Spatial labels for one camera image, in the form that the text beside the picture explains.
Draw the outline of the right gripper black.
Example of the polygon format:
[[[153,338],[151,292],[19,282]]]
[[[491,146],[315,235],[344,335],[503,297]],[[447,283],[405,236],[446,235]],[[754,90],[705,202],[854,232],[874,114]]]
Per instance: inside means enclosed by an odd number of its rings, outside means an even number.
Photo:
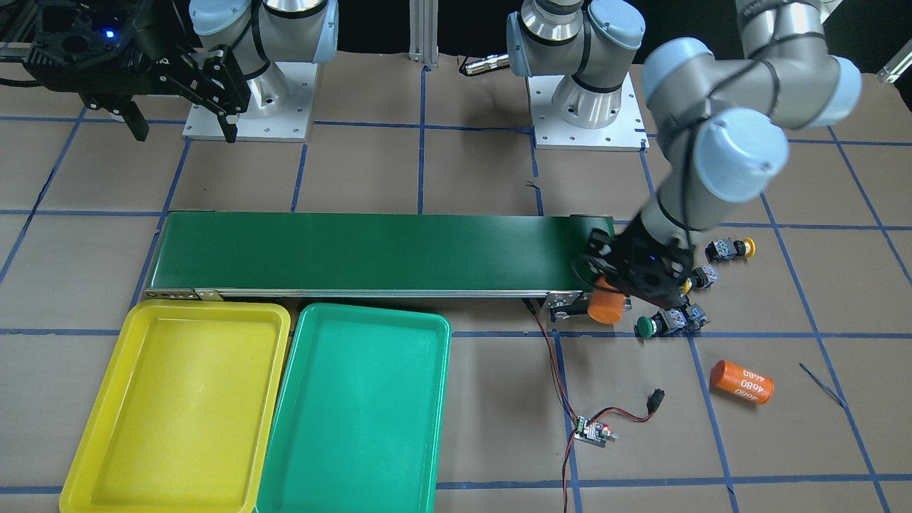
[[[24,68],[49,90],[88,98],[182,96],[217,114],[226,143],[237,142],[250,90],[232,49],[198,50],[182,1],[38,1]],[[137,142],[149,124],[125,100],[118,117]]]

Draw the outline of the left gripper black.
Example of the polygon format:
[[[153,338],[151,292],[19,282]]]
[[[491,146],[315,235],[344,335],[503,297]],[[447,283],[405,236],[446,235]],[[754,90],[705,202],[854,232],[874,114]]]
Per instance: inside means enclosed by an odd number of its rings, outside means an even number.
[[[582,261],[605,284],[582,280],[592,290],[637,296],[658,308],[683,308],[688,299],[682,286],[693,269],[694,250],[690,240],[675,236],[658,242],[639,217],[614,237],[594,227]]]

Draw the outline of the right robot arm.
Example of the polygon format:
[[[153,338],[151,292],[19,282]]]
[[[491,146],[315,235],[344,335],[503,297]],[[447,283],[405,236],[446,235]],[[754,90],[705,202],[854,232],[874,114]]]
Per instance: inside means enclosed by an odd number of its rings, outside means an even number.
[[[150,128],[138,96],[188,100],[193,140],[305,142],[338,21],[336,1],[38,1],[31,45],[2,61],[140,142]]]

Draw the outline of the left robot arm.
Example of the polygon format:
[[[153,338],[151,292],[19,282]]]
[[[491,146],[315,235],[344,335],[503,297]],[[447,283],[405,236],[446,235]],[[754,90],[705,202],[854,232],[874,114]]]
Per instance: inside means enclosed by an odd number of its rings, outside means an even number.
[[[720,61],[696,38],[646,58],[643,98],[671,171],[621,234],[584,257],[603,279],[593,290],[677,308],[707,232],[784,169],[785,130],[834,125],[856,107],[861,74],[827,48],[821,2],[735,6],[743,58]],[[597,131],[618,120],[645,28],[625,1],[524,1],[506,21],[506,51],[518,77],[560,77],[558,120]]]

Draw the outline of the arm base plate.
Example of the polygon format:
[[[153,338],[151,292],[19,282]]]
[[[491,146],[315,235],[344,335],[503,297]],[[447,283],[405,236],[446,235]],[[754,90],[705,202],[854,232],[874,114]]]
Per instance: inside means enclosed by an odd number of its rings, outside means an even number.
[[[306,142],[317,71],[315,63],[271,63],[248,81],[247,110],[227,113],[227,119],[235,121],[237,142]]]
[[[630,75],[618,90],[583,90],[569,76],[527,78],[535,146],[542,150],[648,149]]]

